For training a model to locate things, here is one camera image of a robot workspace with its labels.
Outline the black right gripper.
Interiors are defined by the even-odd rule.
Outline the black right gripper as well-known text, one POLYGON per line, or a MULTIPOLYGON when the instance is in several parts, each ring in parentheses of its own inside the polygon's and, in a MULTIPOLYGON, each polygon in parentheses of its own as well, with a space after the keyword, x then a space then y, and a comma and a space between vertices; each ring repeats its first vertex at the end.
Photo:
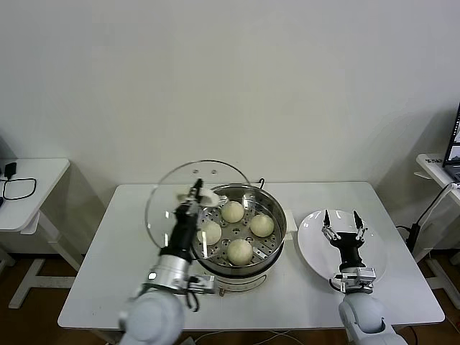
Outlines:
POLYGON ((356 234, 349 232, 336 233, 332 229, 328 211, 324 211, 323 227, 321 231, 330 241, 330 244, 339 250, 341 257, 340 268, 365 267, 359 255, 359 248, 364 244, 364 235, 368 228, 364 225, 362 218, 356 210, 354 210, 354 223, 356 234))

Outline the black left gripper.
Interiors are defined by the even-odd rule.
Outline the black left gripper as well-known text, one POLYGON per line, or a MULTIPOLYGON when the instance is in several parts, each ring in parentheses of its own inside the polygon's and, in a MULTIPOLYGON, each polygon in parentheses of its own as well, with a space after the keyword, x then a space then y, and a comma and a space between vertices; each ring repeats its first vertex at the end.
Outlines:
POLYGON ((198 208, 201 202, 202 179, 199 178, 190 189, 190 195, 177 194, 178 206, 175 209, 176 224, 165 248, 160 250, 160 256, 171 255, 181 259, 192 259, 190 248, 198 230, 198 208))

